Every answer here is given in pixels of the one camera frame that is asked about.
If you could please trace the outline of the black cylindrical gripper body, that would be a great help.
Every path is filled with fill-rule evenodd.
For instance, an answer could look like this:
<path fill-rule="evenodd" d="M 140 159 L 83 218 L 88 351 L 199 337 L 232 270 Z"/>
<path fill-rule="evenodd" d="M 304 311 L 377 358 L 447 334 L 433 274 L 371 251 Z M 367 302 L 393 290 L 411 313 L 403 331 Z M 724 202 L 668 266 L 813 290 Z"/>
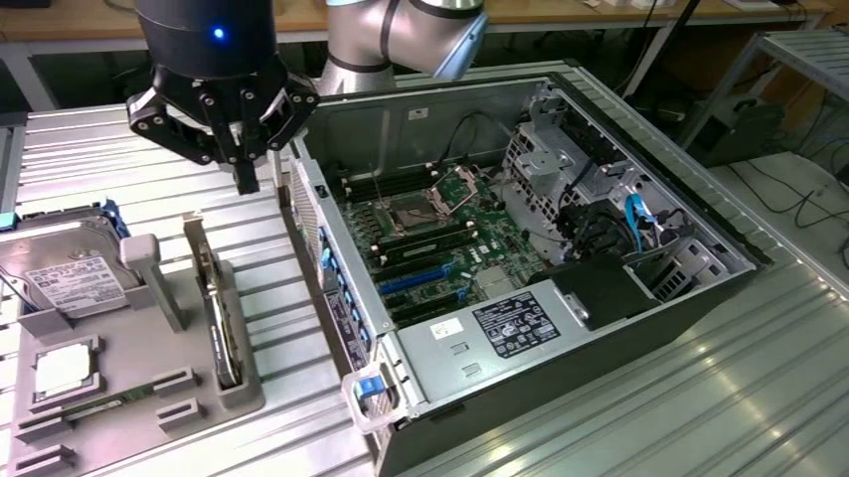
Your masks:
<path fill-rule="evenodd" d="M 271 1 L 139 1 L 138 21 L 154 60 L 154 90 L 186 94 L 207 82 L 275 94 L 288 82 L 278 55 Z"/>

